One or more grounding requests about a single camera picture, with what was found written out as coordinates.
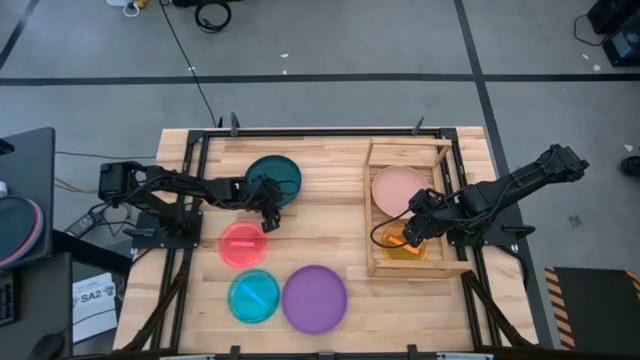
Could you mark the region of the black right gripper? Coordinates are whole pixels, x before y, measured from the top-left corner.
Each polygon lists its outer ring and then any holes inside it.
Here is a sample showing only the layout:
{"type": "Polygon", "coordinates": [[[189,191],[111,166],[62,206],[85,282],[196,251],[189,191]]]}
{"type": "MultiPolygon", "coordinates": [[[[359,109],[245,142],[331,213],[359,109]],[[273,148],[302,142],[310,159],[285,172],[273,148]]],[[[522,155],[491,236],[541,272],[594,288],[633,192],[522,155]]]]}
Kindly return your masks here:
{"type": "Polygon", "coordinates": [[[431,211],[414,214],[405,224],[402,234],[411,247],[417,248],[424,239],[439,237],[454,228],[457,217],[452,207],[440,201],[431,211]]]}

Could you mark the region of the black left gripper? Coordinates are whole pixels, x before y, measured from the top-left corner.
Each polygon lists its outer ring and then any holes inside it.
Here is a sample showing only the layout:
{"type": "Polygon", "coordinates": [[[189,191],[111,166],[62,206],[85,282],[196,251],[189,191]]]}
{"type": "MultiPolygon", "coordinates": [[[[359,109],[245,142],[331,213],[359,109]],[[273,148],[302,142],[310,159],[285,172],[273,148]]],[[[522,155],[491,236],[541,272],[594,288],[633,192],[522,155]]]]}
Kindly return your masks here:
{"type": "Polygon", "coordinates": [[[232,209],[261,212],[264,216],[273,215],[273,218],[266,217],[262,222],[263,231],[269,233],[274,230],[274,226],[275,228],[280,227],[280,201],[273,202],[269,198],[264,198],[258,193],[258,187],[255,183],[247,180],[239,184],[238,200],[234,202],[232,209]]]}

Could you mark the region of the translucent red plate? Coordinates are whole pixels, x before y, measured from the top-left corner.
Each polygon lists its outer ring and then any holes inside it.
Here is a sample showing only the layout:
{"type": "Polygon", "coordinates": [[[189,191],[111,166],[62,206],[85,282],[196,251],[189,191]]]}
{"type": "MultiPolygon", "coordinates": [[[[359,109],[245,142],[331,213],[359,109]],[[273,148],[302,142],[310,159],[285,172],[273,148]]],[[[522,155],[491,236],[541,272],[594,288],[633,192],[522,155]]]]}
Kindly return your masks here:
{"type": "Polygon", "coordinates": [[[265,257],[267,237],[260,225],[251,221],[237,221],[227,226],[218,242],[222,261],[233,268],[256,266],[265,257]]]}

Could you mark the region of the translucent cyan plate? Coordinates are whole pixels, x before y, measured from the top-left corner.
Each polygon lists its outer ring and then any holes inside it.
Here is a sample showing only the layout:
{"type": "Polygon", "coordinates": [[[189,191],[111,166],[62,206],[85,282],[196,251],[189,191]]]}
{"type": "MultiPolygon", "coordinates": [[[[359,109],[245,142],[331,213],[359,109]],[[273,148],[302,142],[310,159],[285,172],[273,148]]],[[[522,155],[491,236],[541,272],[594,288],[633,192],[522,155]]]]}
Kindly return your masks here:
{"type": "Polygon", "coordinates": [[[280,287],[275,277],[262,269],[250,269],[231,283],[227,303],[231,314],[245,324],[266,321],[277,310],[280,287]]]}

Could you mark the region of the opaque purple plate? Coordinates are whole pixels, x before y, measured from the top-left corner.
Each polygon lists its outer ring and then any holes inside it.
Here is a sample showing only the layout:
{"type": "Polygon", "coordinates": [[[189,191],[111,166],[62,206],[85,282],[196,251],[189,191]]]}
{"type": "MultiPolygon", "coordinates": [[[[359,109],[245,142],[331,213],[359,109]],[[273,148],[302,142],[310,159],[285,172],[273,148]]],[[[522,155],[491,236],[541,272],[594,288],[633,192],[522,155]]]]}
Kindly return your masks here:
{"type": "Polygon", "coordinates": [[[308,265],[286,281],[282,308],[298,331],[319,335],[333,330],[343,319],[348,296],[343,280],[330,268],[308,265]]]}

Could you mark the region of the opaque dark teal plate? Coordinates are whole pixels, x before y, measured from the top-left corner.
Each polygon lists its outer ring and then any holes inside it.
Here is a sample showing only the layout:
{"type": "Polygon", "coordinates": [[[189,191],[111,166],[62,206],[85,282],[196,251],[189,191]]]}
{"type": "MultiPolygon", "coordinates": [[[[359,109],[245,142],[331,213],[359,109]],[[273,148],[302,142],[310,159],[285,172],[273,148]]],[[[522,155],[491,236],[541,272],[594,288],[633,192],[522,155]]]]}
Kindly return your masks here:
{"type": "Polygon", "coordinates": [[[281,200],[277,203],[284,207],[291,203],[300,192],[302,174],[297,164],[282,155],[268,155],[259,158],[247,169],[245,176],[251,182],[259,176],[273,179],[280,186],[281,200]]]}

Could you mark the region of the opaque pale pink plate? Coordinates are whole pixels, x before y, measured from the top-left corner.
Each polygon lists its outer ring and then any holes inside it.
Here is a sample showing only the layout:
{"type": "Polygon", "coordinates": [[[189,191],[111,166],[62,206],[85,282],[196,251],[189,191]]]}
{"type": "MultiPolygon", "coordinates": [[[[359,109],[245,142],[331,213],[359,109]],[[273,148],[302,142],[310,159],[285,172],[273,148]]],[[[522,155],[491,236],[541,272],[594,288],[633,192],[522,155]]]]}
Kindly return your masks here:
{"type": "Polygon", "coordinates": [[[422,189],[429,188],[426,178],[408,166],[389,166],[373,179],[371,192],[377,207],[390,217],[408,209],[409,200],[422,189]]]}

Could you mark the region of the black power adapter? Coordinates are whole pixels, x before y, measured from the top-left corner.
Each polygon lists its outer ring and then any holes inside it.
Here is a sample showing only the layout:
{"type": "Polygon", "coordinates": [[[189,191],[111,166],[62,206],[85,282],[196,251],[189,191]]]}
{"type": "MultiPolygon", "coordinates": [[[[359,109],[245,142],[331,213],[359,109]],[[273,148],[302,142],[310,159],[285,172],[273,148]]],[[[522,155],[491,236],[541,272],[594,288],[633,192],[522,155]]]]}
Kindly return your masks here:
{"type": "Polygon", "coordinates": [[[64,232],[67,235],[82,238],[96,225],[95,216],[91,213],[86,213],[83,217],[77,219],[74,223],[69,225],[64,232]]]}

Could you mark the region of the white printed paper sheet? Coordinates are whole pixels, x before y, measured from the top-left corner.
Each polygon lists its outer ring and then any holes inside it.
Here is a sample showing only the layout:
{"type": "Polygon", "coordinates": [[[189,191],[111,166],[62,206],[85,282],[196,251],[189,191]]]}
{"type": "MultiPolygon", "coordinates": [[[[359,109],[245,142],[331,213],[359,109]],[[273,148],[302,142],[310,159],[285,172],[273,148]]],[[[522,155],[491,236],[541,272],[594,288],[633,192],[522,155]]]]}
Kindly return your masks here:
{"type": "Polygon", "coordinates": [[[75,282],[72,287],[73,343],[117,327],[116,285],[110,273],[75,282]]]}

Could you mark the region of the pink spare plate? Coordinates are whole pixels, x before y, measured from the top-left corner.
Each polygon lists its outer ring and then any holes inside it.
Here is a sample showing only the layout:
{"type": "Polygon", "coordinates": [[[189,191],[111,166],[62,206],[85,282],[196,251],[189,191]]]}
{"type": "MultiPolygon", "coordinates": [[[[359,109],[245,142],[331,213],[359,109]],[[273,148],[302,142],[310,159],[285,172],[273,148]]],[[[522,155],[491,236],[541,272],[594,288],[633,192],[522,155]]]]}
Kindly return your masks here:
{"type": "Polygon", "coordinates": [[[39,241],[43,231],[44,231],[44,215],[42,210],[40,209],[40,207],[34,203],[33,201],[29,200],[31,202],[31,204],[34,207],[34,210],[36,211],[36,223],[32,229],[31,235],[29,236],[29,238],[27,239],[27,242],[23,245],[23,247],[20,249],[20,252],[18,254],[16,254],[14,257],[11,258],[10,262],[6,262],[3,264],[0,264],[0,268],[5,268],[5,267],[9,267],[12,263],[20,260],[22,257],[24,257],[35,245],[36,243],[39,241]]]}

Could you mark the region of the black side desk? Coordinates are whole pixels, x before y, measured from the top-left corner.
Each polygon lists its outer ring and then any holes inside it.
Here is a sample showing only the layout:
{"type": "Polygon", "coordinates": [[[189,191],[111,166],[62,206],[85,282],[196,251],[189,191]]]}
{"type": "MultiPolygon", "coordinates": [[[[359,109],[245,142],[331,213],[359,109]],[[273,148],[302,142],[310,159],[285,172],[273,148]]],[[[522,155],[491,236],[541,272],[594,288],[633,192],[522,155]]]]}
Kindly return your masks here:
{"type": "Polygon", "coordinates": [[[4,138],[14,151],[0,155],[0,181],[8,186],[9,195],[33,201],[44,221],[38,241],[9,268],[49,257],[53,252],[55,135],[52,127],[43,127],[4,138]]]}

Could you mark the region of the black keyboard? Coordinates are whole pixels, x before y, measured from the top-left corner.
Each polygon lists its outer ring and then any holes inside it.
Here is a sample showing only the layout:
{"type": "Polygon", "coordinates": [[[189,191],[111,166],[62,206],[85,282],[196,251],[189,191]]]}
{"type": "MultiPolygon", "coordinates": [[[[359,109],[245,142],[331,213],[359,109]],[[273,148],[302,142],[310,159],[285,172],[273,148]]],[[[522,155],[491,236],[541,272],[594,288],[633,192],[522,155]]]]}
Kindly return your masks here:
{"type": "Polygon", "coordinates": [[[0,285],[0,327],[15,322],[18,318],[14,288],[12,285],[0,285]]]}

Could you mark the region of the black equipment case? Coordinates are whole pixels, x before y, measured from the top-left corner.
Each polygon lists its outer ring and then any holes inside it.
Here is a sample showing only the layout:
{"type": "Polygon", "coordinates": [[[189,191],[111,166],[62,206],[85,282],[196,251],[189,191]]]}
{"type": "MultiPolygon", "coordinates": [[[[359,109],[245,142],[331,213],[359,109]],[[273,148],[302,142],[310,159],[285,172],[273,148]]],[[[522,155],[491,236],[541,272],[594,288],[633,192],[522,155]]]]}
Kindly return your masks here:
{"type": "Polygon", "coordinates": [[[597,0],[587,18],[613,67],[640,67],[640,0],[597,0]]]}

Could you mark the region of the wooden shelf frame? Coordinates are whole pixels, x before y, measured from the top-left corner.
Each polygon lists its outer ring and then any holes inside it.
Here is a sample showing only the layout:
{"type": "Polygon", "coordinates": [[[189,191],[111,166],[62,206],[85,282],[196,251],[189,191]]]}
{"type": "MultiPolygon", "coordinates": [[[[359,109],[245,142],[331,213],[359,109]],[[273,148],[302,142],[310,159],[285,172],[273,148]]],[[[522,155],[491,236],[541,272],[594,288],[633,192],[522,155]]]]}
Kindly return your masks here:
{"type": "Polygon", "coordinates": [[[424,240],[427,248],[423,260],[392,260],[385,256],[380,243],[384,229],[395,222],[404,226],[413,215],[405,210],[396,217],[382,212],[374,202],[371,185],[376,174],[389,166],[408,166],[421,173],[431,189],[447,194],[451,182],[448,176],[450,140],[408,138],[373,138],[363,164],[366,268],[371,277],[449,279],[472,269],[464,256],[458,257],[445,235],[424,240]]]}

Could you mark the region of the black aluminium table frame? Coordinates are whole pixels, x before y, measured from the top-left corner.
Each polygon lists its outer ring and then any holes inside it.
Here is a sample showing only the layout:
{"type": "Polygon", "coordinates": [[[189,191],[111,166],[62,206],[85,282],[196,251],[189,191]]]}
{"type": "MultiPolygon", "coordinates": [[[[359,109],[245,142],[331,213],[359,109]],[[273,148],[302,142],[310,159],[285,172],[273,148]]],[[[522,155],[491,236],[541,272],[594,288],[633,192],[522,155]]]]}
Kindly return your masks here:
{"type": "Polygon", "coordinates": [[[284,209],[280,228],[269,237],[261,268],[285,282],[297,269],[320,264],[345,282],[348,308],[332,331],[307,335],[295,330],[282,312],[249,325],[236,320],[227,291],[237,270],[224,264],[217,241],[239,214],[204,208],[202,240],[193,254],[179,349],[183,353],[291,355],[465,351],[472,348],[468,315],[459,279],[372,278],[367,273],[368,242],[363,165],[367,159],[417,165],[426,170],[436,152],[409,129],[271,129],[265,136],[243,129],[233,138],[217,134],[207,148],[193,144],[205,158],[207,177],[243,173],[257,158],[282,154],[303,176],[302,190],[284,209]]]}

